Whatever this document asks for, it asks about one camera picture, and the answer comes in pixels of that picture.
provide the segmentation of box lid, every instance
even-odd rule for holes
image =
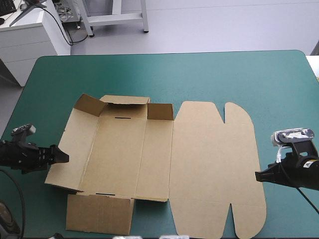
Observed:
[[[215,104],[183,102],[174,122],[169,181],[178,234],[221,238],[230,204],[236,235],[257,234],[266,219],[259,170],[254,126],[240,106],[225,105],[224,123]]]

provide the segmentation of cardboard panel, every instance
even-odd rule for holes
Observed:
[[[69,154],[68,163],[53,164],[45,183],[79,190],[82,174],[91,152],[99,118],[73,109],[59,143]]]
[[[172,104],[148,104],[148,119],[174,120]]]
[[[174,122],[169,199],[189,204],[183,212],[181,205],[172,204],[181,234],[198,238],[222,235],[222,229],[208,232],[203,222],[182,219],[192,217],[194,201],[198,213],[202,213],[198,218],[207,216],[208,202],[236,205],[234,222],[240,238],[253,237],[264,224],[266,202],[263,186],[255,179],[260,167],[253,124],[248,114],[233,103],[226,104],[225,114],[227,122],[223,123],[213,103],[184,102]],[[211,214],[211,219],[215,222],[220,216]],[[243,226],[245,219],[249,227]]]
[[[149,97],[137,97],[137,96],[111,96],[105,95],[101,99],[101,101],[106,103],[113,104],[132,104],[132,105],[145,105],[150,102]]]
[[[142,156],[146,119],[100,117],[81,190],[133,196]]]
[[[104,106],[104,102],[92,96],[83,94],[76,102],[74,108],[94,116],[99,116]]]
[[[174,223],[179,235],[219,239],[223,236],[228,203],[170,199]]]
[[[133,207],[133,199],[68,195],[66,229],[129,235]]]
[[[147,105],[116,105],[107,104],[102,113],[102,117],[117,118],[142,118],[146,119],[148,115]]]
[[[172,120],[147,120],[135,198],[167,201],[172,131]]]

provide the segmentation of white drawer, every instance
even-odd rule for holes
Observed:
[[[43,26],[0,32],[0,48],[50,41]]]
[[[21,86],[24,86],[28,77],[33,69],[36,59],[29,59],[23,61],[13,61],[5,63],[5,66],[10,70],[11,74],[19,82]]]
[[[56,51],[50,41],[0,48],[0,58],[4,63],[54,55]]]

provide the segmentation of black cable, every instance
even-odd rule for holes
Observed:
[[[69,37],[70,37],[71,43],[79,43],[79,42],[81,42],[81,41],[84,41],[84,40],[89,36],[88,34],[86,34],[86,36],[85,36],[82,40],[73,41],[73,39],[72,39],[72,37],[71,37],[71,34],[70,34],[70,32],[69,32],[69,30],[68,30],[67,27],[65,28],[65,30],[66,30],[66,32],[68,33]]]
[[[291,180],[291,178],[288,176],[287,172],[285,171],[282,163],[279,163],[281,170],[283,171],[285,177],[287,178],[287,180],[289,181],[289,183],[297,189],[297,191],[304,197],[304,199],[312,206],[312,208],[319,214],[319,210],[318,208],[312,203],[312,201],[310,201],[310,199],[303,193],[303,191],[301,191],[301,189],[299,187],[296,187],[295,184],[293,183],[293,181]]]
[[[39,5],[33,3],[32,0],[27,0],[27,2],[30,3],[30,4],[32,4],[32,5],[34,5],[34,6],[36,6],[36,7],[38,7],[38,8],[40,8],[40,9],[42,9],[42,10],[44,10],[45,12],[47,12],[47,13],[53,18],[53,20],[54,20],[54,21],[56,22],[56,24],[58,25],[58,27],[59,27],[59,29],[60,29],[60,32],[61,32],[61,34],[62,34],[64,40],[66,41],[66,43],[67,43],[69,46],[73,46],[74,43],[78,43],[78,42],[84,41],[84,40],[88,37],[88,35],[86,35],[86,37],[85,37],[84,39],[82,39],[82,40],[80,40],[80,41],[75,41],[75,42],[73,42],[73,41],[72,41],[72,38],[71,38],[71,35],[70,35],[70,33],[69,33],[69,36],[70,36],[70,39],[71,39],[71,42],[69,42],[69,41],[66,39],[66,37],[64,36],[63,31],[62,31],[62,29],[61,29],[59,23],[57,22],[57,20],[55,19],[55,17],[54,17],[48,10],[46,10],[45,8],[40,7]]]
[[[4,173],[5,175],[7,175],[11,181],[15,184],[16,188],[19,191],[20,194],[20,200],[21,200],[21,207],[22,207],[22,227],[21,227],[21,235],[20,235],[20,239],[23,239],[24,236],[24,227],[25,227],[25,203],[24,203],[24,197],[23,197],[23,193],[22,190],[18,184],[18,182],[5,170],[0,168],[0,172]]]

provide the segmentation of white object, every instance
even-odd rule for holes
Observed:
[[[62,22],[80,21],[80,9],[76,0],[60,0],[54,6]]]
[[[306,56],[316,77],[319,77],[319,56]]]
[[[146,0],[141,0],[142,12],[121,14],[122,0],[113,0],[112,15],[89,16],[84,0],[77,0],[80,13],[89,36],[93,36],[93,26],[142,22],[144,32],[149,31]]]
[[[21,86],[24,86],[32,68],[41,56],[70,55],[70,46],[65,42],[54,19],[45,11],[36,8],[12,26],[9,24],[20,15],[20,1],[15,0],[17,12],[0,25],[0,58]],[[63,34],[62,24],[51,0],[43,3],[57,19]]]

